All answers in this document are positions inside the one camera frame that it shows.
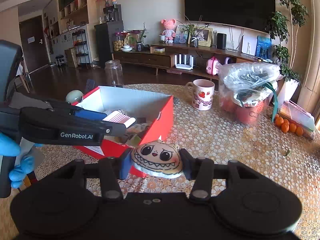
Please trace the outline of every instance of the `pink mug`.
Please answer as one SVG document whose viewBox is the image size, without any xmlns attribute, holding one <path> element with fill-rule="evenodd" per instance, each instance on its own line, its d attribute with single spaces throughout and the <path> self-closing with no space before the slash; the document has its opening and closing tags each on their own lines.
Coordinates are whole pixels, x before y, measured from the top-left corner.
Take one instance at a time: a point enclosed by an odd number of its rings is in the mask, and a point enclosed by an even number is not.
<svg viewBox="0 0 320 240">
<path fill-rule="evenodd" d="M 209 110 L 212 106 L 214 83 L 206 79 L 188 82 L 185 86 L 186 94 L 191 97 L 191 105 L 197 110 Z"/>
</svg>

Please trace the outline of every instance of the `tv stand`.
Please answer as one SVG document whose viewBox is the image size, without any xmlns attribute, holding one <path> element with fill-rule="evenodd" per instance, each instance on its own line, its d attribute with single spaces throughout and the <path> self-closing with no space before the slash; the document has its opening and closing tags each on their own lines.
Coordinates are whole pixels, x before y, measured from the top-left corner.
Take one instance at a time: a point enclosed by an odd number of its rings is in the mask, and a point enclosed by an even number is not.
<svg viewBox="0 0 320 240">
<path fill-rule="evenodd" d="M 155 47 L 165 47 L 165 52 L 154 53 Z M 191 75 L 197 75 L 210 80 L 218 80 L 218 75 L 210 75 L 206 73 L 205 67 L 194 67 L 192 70 L 178 69 L 174 67 L 174 55 L 175 54 L 192 54 L 193 52 L 205 52 L 215 54 L 217 57 L 230 57 L 233 62 L 258 62 L 255 58 L 249 57 L 241 52 L 234 52 L 226 49 L 217 49 L 214 47 L 199 46 L 198 48 L 191 47 L 189 44 L 180 43 L 158 43 L 150 46 L 150 50 L 145 51 L 115 51 L 112 54 L 113 59 L 118 59 L 123 63 L 143 65 L 153 67 L 156 69 L 156 75 L 158 75 L 159 69 L 169 69 L 182 73 L 188 73 Z"/>
</svg>

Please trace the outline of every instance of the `plate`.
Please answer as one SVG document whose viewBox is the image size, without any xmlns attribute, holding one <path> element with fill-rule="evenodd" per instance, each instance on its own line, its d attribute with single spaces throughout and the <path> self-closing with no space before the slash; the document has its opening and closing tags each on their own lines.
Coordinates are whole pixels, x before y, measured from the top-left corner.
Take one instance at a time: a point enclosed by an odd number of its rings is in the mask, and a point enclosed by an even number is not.
<svg viewBox="0 0 320 240">
<path fill-rule="evenodd" d="M 132 50 L 132 47 L 130 47 L 130 48 L 128 48 L 128 49 L 122 48 L 121 50 L 122 50 L 123 52 L 129 52 L 130 50 Z"/>
</svg>

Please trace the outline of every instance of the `lace tablecloth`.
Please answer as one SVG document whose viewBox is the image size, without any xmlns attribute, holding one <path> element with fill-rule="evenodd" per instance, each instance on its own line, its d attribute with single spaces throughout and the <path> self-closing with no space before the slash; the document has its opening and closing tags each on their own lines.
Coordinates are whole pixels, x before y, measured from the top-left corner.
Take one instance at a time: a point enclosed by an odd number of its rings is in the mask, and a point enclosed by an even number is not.
<svg viewBox="0 0 320 240">
<path fill-rule="evenodd" d="M 204 156 L 215 163 L 227 164 L 237 159 L 254 170 L 294 192 L 303 205 L 303 214 L 295 233 L 302 239 L 320 238 L 320 135 L 314 141 L 284 134 L 270 123 L 271 108 L 267 110 L 259 125 L 248 129 L 221 116 L 218 95 L 215 92 L 212 109 L 198 111 L 191 107 L 183 86 L 165 84 L 137 84 L 126 86 L 174 95 L 180 101 L 174 105 L 174 125 L 167 142 L 186 148 L 193 157 Z M 35 171 L 38 179 L 60 168 L 76 158 L 86 163 L 97 160 L 68 146 L 45 145 L 41 148 L 46 155 L 43 164 Z M 162 179 L 147 176 L 145 179 L 129 175 L 120 181 L 124 194 L 127 192 L 190 192 L 193 182 L 180 176 Z M 88 189 L 100 194 L 98 179 L 89 179 Z M 225 189 L 225 180 L 214 180 L 212 195 Z"/>
</svg>

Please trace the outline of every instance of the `stool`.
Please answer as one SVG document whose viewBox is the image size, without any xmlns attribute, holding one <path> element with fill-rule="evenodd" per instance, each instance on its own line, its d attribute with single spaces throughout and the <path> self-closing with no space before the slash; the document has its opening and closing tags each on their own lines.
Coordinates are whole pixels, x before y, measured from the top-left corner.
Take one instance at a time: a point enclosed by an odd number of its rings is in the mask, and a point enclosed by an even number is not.
<svg viewBox="0 0 320 240">
<path fill-rule="evenodd" d="M 63 55 L 56 56 L 56 64 L 57 64 L 57 66 L 61 66 L 61 64 L 65 64 L 65 63 L 66 63 L 66 61 L 65 61 Z"/>
</svg>

